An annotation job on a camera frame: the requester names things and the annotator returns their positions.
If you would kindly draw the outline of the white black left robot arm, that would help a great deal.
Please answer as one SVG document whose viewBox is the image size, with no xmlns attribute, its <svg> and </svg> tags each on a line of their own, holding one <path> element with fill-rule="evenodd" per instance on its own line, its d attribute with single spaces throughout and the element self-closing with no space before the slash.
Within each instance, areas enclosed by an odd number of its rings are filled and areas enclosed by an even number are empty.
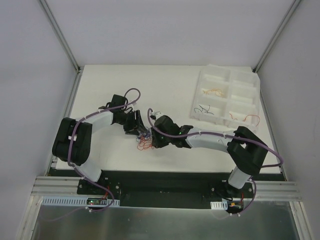
<svg viewBox="0 0 320 240">
<path fill-rule="evenodd" d="M 123 126 L 127 135 L 139 136 L 148 133 L 141 113 L 134 110 L 125 96 L 113 95 L 112 100 L 96 112 L 80 119 L 65 117 L 61 120 L 52 154 L 89 180 L 88 188 L 99 195 L 105 191 L 106 183 L 101 179 L 102 170 L 94 163 L 91 152 L 92 135 L 113 124 Z"/>
</svg>

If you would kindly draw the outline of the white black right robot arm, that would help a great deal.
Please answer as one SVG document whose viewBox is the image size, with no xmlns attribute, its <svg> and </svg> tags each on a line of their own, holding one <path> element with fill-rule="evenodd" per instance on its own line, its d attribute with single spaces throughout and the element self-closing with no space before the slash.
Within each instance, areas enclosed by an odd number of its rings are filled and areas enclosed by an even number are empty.
<svg viewBox="0 0 320 240">
<path fill-rule="evenodd" d="M 148 119 L 154 121 L 152 146 L 157 149 L 171 144 L 177 148 L 205 148 L 228 153 L 235 168 L 225 184 L 225 192 L 233 198 L 242 193 L 251 177 L 260 173 L 268 153 L 267 145 L 244 126 L 213 134 L 192 125 L 178 126 L 161 112 L 152 113 Z"/>
</svg>

